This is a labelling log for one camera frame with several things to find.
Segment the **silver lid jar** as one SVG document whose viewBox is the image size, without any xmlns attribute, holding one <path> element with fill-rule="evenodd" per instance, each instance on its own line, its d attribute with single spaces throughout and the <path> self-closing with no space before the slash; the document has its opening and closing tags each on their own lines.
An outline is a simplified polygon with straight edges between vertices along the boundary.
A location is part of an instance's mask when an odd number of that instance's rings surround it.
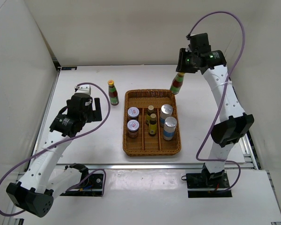
<svg viewBox="0 0 281 225">
<path fill-rule="evenodd" d="M 127 123 L 127 135 L 130 138 L 136 138 L 139 131 L 139 122 L 137 120 L 129 120 Z"/>
<path fill-rule="evenodd" d="M 140 111 L 137 107 L 130 107 L 127 110 L 128 120 L 138 120 Z"/>
</svg>

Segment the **white blue canister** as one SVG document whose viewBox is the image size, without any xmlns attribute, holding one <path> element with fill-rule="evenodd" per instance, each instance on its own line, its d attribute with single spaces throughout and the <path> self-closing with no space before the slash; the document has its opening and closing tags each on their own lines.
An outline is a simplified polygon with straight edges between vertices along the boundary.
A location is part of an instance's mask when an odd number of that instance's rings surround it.
<svg viewBox="0 0 281 225">
<path fill-rule="evenodd" d="M 167 117 L 163 126 L 163 138 L 166 141 L 173 139 L 177 128 L 177 120 L 174 117 Z"/>
<path fill-rule="evenodd" d="M 164 104 L 160 110 L 160 125 L 164 126 L 165 120 L 170 117 L 173 113 L 173 107 L 169 104 Z"/>
</svg>

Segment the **small yellow label bottle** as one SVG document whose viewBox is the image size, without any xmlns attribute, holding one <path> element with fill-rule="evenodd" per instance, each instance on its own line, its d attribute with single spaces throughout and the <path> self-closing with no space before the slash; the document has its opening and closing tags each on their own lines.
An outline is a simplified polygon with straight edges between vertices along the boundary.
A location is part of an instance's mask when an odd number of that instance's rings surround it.
<svg viewBox="0 0 281 225">
<path fill-rule="evenodd" d="M 155 113 L 152 113 L 150 115 L 150 120 L 149 120 L 149 135 L 150 136 L 155 136 L 157 133 L 157 116 Z"/>
</svg>

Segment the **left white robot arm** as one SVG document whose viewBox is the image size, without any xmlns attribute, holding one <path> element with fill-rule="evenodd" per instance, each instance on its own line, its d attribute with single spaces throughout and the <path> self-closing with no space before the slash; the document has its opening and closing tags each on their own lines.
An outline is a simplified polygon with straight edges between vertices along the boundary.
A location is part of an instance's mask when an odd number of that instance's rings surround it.
<svg viewBox="0 0 281 225">
<path fill-rule="evenodd" d="M 17 183 L 6 189 L 13 204 L 39 218 L 52 207 L 54 199 L 72 188 L 83 188 L 89 182 L 89 170 L 82 164 L 71 164 L 58 177 L 50 176 L 65 149 L 86 123 L 101 121 L 99 98 L 89 94 L 75 93 L 67 100 L 50 125 L 43 148 L 44 153 L 34 159 L 27 172 Z"/>
</svg>

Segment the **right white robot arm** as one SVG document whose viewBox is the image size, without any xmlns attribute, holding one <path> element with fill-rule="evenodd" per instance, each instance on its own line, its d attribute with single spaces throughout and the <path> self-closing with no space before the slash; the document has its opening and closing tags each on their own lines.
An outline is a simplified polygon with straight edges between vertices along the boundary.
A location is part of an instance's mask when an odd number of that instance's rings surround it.
<svg viewBox="0 0 281 225">
<path fill-rule="evenodd" d="M 169 90 L 139 89 L 125 93 L 124 110 L 114 116 L 103 132 L 95 138 L 97 147 L 112 150 L 122 143 L 130 157 L 172 156 L 182 148 L 182 136 L 190 135 L 201 121 L 189 115 L 194 108 L 193 93 L 187 92 L 181 105 L 179 93 L 186 73 L 200 72 L 208 83 L 218 110 L 207 133 L 213 145 L 201 175 L 201 183 L 212 187 L 224 175 L 224 163 L 230 150 L 254 122 L 240 105 L 223 53 L 212 51 L 206 33 L 189 36 L 188 48 L 179 51 L 177 75 Z"/>
</svg>

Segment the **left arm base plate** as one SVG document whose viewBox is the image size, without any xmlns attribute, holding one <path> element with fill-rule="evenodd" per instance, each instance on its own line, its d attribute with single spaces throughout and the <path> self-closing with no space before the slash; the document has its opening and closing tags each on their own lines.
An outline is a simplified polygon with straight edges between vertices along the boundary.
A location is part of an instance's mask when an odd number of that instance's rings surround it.
<svg viewBox="0 0 281 225">
<path fill-rule="evenodd" d="M 62 193 L 61 196 L 75 197 L 102 197 L 106 184 L 106 171 L 104 169 L 94 170 L 90 173 L 86 184 Z"/>
</svg>

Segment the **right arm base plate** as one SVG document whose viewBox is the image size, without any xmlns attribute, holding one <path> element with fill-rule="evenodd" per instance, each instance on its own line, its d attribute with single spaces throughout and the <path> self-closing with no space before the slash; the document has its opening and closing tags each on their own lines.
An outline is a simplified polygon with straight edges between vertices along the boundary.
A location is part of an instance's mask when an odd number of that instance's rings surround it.
<svg viewBox="0 0 281 225">
<path fill-rule="evenodd" d="M 231 198 L 232 193 L 229 188 L 229 180 L 226 173 L 220 178 L 203 180 L 201 173 L 187 173 L 181 177 L 182 181 L 186 181 L 188 198 Z"/>
</svg>

